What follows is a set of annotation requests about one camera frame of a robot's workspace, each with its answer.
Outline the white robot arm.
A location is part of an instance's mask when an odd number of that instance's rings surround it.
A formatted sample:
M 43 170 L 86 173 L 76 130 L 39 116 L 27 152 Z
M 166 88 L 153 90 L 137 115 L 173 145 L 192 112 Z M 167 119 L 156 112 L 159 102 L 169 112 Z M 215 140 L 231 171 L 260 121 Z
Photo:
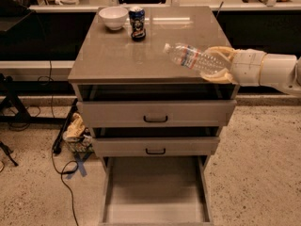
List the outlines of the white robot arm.
M 300 59 L 292 55 L 268 54 L 254 49 L 210 47 L 210 56 L 222 60 L 222 68 L 213 74 L 201 72 L 203 79 L 217 83 L 232 83 L 241 87 L 264 86 L 300 97 Z

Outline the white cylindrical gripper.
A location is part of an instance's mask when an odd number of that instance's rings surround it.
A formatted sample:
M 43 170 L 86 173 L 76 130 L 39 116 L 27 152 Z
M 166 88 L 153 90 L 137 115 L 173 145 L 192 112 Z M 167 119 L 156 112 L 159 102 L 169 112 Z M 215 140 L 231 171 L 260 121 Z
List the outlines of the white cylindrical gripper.
M 200 76 L 216 84 L 234 84 L 240 86 L 255 86 L 260 83 L 260 70 L 266 53 L 253 49 L 235 50 L 228 46 L 213 46 L 205 50 L 210 55 L 219 55 L 232 62 L 230 73 L 222 70 L 215 74 L 201 73 Z

